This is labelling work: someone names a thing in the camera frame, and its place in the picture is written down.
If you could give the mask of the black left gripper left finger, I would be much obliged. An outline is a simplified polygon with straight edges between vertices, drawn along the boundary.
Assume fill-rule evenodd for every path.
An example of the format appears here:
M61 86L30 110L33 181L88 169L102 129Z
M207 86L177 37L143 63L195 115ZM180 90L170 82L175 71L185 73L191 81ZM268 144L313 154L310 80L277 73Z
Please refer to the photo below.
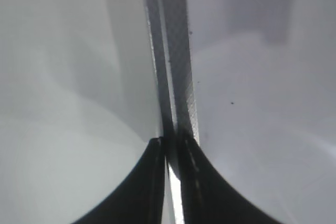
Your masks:
M164 138L152 138L123 182L75 223L161 223L164 188Z

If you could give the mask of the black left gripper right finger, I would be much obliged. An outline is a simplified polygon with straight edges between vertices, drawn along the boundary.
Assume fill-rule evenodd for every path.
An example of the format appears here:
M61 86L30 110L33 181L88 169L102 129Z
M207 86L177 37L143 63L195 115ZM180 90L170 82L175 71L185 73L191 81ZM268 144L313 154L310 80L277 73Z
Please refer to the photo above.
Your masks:
M191 135L176 140L185 223L278 223L217 172Z

